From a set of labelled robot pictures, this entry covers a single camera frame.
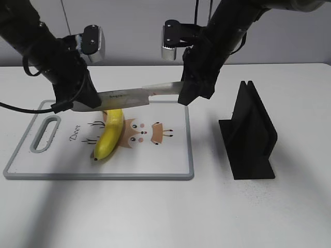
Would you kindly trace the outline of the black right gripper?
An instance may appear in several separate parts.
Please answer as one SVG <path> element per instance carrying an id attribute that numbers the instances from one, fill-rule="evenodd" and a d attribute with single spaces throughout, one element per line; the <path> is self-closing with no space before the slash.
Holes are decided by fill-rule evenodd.
<path id="1" fill-rule="evenodd" d="M 177 102 L 189 105 L 198 97 L 210 99 L 225 61 L 233 52 L 233 28 L 224 25 L 188 26 L 183 54 L 183 87 Z"/>

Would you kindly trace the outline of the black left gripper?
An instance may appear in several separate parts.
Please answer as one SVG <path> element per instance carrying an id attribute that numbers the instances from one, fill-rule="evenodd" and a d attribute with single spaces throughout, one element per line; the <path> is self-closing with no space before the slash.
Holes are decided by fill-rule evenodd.
<path id="1" fill-rule="evenodd" d="M 52 83 L 56 103 L 77 101 L 90 108 L 99 107 L 101 99 L 76 45 L 75 36 L 44 36 L 42 74 Z"/>

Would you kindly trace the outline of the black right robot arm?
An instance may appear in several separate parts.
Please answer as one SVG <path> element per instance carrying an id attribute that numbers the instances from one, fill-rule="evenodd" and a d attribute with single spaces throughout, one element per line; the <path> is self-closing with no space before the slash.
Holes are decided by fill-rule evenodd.
<path id="1" fill-rule="evenodd" d="M 221 1 L 206 26 L 167 20 L 162 27 L 161 54 L 175 59 L 176 49 L 184 47 L 180 81 L 98 93 L 101 100 L 94 107 L 81 100 L 72 111 L 94 112 L 125 109 L 149 104 L 152 96 L 177 95 L 187 106 L 198 97 L 210 99 L 221 67 L 245 44 L 251 25 L 271 9 L 313 12 L 324 1 Z"/>

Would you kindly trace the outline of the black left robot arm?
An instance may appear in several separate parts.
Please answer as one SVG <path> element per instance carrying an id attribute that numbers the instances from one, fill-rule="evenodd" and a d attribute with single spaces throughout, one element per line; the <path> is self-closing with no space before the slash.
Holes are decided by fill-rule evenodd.
<path id="1" fill-rule="evenodd" d="M 75 37 L 56 38 L 30 1 L 1 1 L 1 37 L 22 55 L 28 76 L 51 82 L 57 104 L 99 104 Z"/>

